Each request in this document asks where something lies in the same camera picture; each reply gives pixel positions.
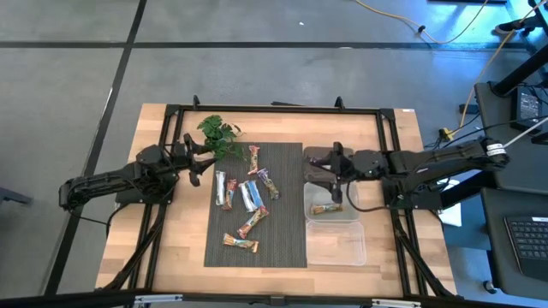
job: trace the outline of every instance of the woven mat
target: woven mat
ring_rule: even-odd
[[[303,205],[302,144],[300,143],[241,143],[249,153],[249,145],[258,145],[259,169],[267,168],[268,175],[280,191],[280,199],[271,200],[265,185],[257,175],[247,175],[249,162],[226,157],[215,163],[215,170],[226,172],[226,179],[238,183],[256,180],[257,188],[269,216],[264,217],[247,234],[246,240],[258,240],[257,253],[240,247],[223,245],[223,235],[228,233],[237,239],[238,228],[253,213],[246,212],[241,190],[238,187],[233,198],[232,210],[221,210],[215,205],[216,179],[211,190],[211,208],[207,242],[206,267],[307,267],[306,230]]]

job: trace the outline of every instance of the colorful wrapper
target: colorful wrapper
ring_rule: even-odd
[[[256,145],[250,145],[249,150],[251,151],[251,163],[249,165],[248,175],[254,175],[259,171],[259,147]]]
[[[268,170],[267,169],[261,169],[261,170],[257,171],[257,175],[263,181],[266,188],[268,189],[268,194],[271,196],[271,199],[276,200],[276,199],[280,198],[280,192],[274,186],[274,183],[272,182],[272,180],[268,177]]]
[[[217,177],[217,195],[215,197],[216,205],[224,204],[224,178],[226,174],[223,171],[215,171],[215,176]]]
[[[247,189],[249,189],[249,193],[251,194],[251,198],[253,199],[253,202],[257,207],[265,206],[263,203],[263,199],[260,198],[259,190],[257,189],[257,184],[255,181],[245,181],[244,184],[247,185]]]
[[[236,191],[236,179],[229,180],[226,184],[226,196],[223,204],[223,210],[232,210],[232,198]]]
[[[323,205],[313,204],[312,207],[310,207],[310,213],[313,215],[328,213],[328,212],[335,212],[335,211],[342,211],[342,210],[343,210],[343,206],[341,204],[323,204]]]
[[[257,205],[251,200],[251,197],[249,196],[249,192],[247,191],[246,184],[240,183],[238,184],[241,190],[241,196],[243,197],[243,204],[246,205],[246,209],[248,212],[254,212],[257,210]]]
[[[268,210],[266,210],[266,208],[264,206],[261,206],[255,212],[255,214],[253,214],[253,216],[251,216],[251,218],[249,218],[249,220],[246,222],[246,224],[243,225],[243,227],[238,229],[238,234],[240,235],[240,237],[245,239],[246,236],[247,236],[247,233],[249,232],[249,230],[251,230],[251,228],[253,228],[253,226],[256,225],[257,222],[259,222],[259,220],[261,220],[261,218],[263,218],[265,216],[268,216]]]
[[[249,249],[253,253],[256,253],[257,248],[259,248],[259,242],[257,240],[237,240],[234,236],[231,236],[230,234],[224,234],[223,244]]]

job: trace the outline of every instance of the wooden tabletop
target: wooden tabletop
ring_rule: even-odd
[[[129,161],[146,146],[157,144],[165,104],[143,104],[135,130]],[[403,150],[422,151],[419,125],[414,110],[395,110]],[[298,113],[217,112],[225,122],[235,123],[245,134],[242,142],[301,142],[307,146],[332,147],[340,141],[354,150],[379,150],[373,115],[330,115]],[[197,143],[204,135],[198,124],[210,112],[185,112],[182,133],[190,133]],[[167,140],[171,140],[173,126]],[[390,129],[385,123],[390,144]],[[169,205],[158,254],[153,290],[174,293],[237,293],[331,296],[402,296],[394,234],[387,210],[361,213],[366,237],[366,264],[363,266],[311,265],[302,269],[204,267],[207,223],[210,209],[213,168],[201,176],[201,186],[192,187],[186,171]],[[384,203],[379,181],[357,184],[359,206]],[[131,204],[121,210],[110,227],[98,273],[97,287],[110,282],[131,257],[137,241],[144,205]],[[438,219],[429,211],[414,211],[420,253],[436,277],[451,292],[451,273],[444,234]],[[408,271],[412,290],[417,292],[411,259]],[[140,269],[138,286],[144,285],[147,256]]]

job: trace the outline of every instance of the artificial plant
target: artificial plant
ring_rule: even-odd
[[[230,153],[245,159],[243,148],[234,144],[234,139],[242,135],[237,125],[223,123],[220,115],[210,115],[198,125],[198,129],[204,133],[205,145],[215,153],[215,158],[223,159]]]

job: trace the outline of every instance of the clear plastic bin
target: clear plastic bin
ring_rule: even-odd
[[[332,204],[331,193],[323,187],[319,187],[312,183],[306,183],[304,186],[304,205],[305,216],[309,221],[313,222],[357,222],[360,219],[360,212],[355,210],[346,197],[346,186],[348,184],[341,185],[342,191],[342,211],[327,212],[314,215],[311,212],[313,204]],[[352,198],[352,202],[356,205],[359,204],[358,190],[354,183],[350,183],[349,195]]]
[[[363,227],[359,222],[308,222],[307,261],[322,265],[364,265],[366,242]]]

